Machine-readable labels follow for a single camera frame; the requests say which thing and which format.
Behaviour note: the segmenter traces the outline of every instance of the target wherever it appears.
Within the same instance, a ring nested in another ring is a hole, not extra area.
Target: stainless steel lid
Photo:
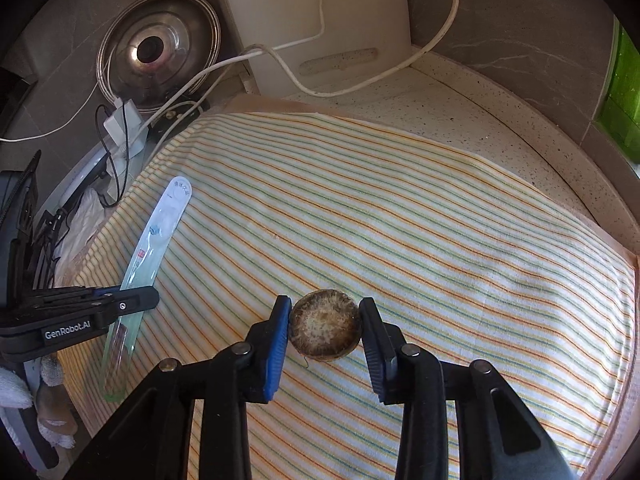
[[[138,0],[107,31],[96,60],[104,96],[155,112],[220,50],[220,22],[206,0]],[[206,79],[198,79],[195,91]]]

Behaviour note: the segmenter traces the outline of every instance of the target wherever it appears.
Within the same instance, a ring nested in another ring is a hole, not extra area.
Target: metal bolt
[[[246,355],[251,351],[251,345],[246,341],[241,341],[233,345],[231,351],[236,355]]]
[[[416,357],[420,353],[420,347],[413,343],[407,343],[406,345],[402,345],[400,351],[406,356]]]
[[[474,368],[481,374],[487,374],[492,370],[492,366],[489,361],[485,361],[484,359],[476,359],[474,361]]]
[[[158,368],[160,368],[161,372],[173,372],[177,367],[178,359],[174,359],[173,357],[162,359],[158,364]]]

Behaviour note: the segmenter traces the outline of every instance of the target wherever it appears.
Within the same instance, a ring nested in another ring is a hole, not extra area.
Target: striped tablecloth
[[[581,473],[620,402],[635,345],[635,269],[588,226],[495,164],[437,142],[319,114],[205,116],[154,159],[95,237],[79,285],[119,283],[166,184],[193,197],[156,279],[130,387],[162,358],[211,357],[277,294],[373,296],[443,360],[492,362]],[[92,434],[104,339],[61,352]],[[198,423],[190,474],[197,478]],[[401,407],[370,388],[362,347],[305,361],[248,407],[255,478],[392,478]],[[459,476],[449,406],[450,478]]]

